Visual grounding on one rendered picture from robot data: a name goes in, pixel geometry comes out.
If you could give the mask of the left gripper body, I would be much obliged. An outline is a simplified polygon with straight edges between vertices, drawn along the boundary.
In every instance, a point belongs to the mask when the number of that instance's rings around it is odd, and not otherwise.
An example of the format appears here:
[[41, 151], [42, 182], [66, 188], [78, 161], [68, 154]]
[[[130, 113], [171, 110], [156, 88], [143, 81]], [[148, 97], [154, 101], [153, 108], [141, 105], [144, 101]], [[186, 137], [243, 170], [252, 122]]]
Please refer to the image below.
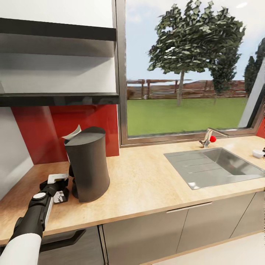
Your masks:
[[52, 188], [55, 193], [58, 191], [63, 191], [65, 189], [65, 181], [57, 181], [54, 184], [47, 184], [46, 181], [40, 184], [40, 190], [44, 190], [46, 188]]

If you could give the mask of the paper coffee filter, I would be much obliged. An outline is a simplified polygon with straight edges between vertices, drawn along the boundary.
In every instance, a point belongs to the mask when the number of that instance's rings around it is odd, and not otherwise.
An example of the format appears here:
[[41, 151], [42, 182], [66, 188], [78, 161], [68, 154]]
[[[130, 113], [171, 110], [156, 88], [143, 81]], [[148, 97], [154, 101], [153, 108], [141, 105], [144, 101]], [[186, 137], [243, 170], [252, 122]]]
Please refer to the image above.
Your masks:
[[71, 140], [74, 136], [76, 136], [77, 134], [79, 134], [81, 132], [81, 127], [80, 125], [77, 127], [77, 129], [75, 131], [73, 131], [72, 133], [70, 133], [67, 136], [64, 136], [63, 138], [67, 139], [67, 140]]

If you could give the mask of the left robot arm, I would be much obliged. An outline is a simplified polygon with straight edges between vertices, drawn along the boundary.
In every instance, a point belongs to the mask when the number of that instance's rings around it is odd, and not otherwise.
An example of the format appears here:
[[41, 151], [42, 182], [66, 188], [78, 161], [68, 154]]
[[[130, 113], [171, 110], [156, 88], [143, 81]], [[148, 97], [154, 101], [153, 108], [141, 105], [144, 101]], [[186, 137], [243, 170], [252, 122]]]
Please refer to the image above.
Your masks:
[[[56, 181], [56, 179], [66, 179]], [[0, 256], [0, 265], [37, 265], [43, 232], [52, 208], [53, 197], [68, 187], [68, 174], [50, 174], [29, 203], [24, 217], [15, 223], [13, 234]]]

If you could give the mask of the bottle of coffee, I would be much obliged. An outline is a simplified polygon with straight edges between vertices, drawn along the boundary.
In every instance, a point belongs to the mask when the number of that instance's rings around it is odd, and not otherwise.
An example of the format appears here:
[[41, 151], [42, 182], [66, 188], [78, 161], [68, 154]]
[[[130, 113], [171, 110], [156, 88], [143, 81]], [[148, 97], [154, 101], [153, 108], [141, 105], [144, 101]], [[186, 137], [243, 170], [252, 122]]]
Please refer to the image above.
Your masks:
[[[66, 179], [56, 179], [56, 181], [64, 181]], [[54, 195], [54, 204], [67, 202], [70, 191], [66, 187], [63, 191], [58, 191]]]

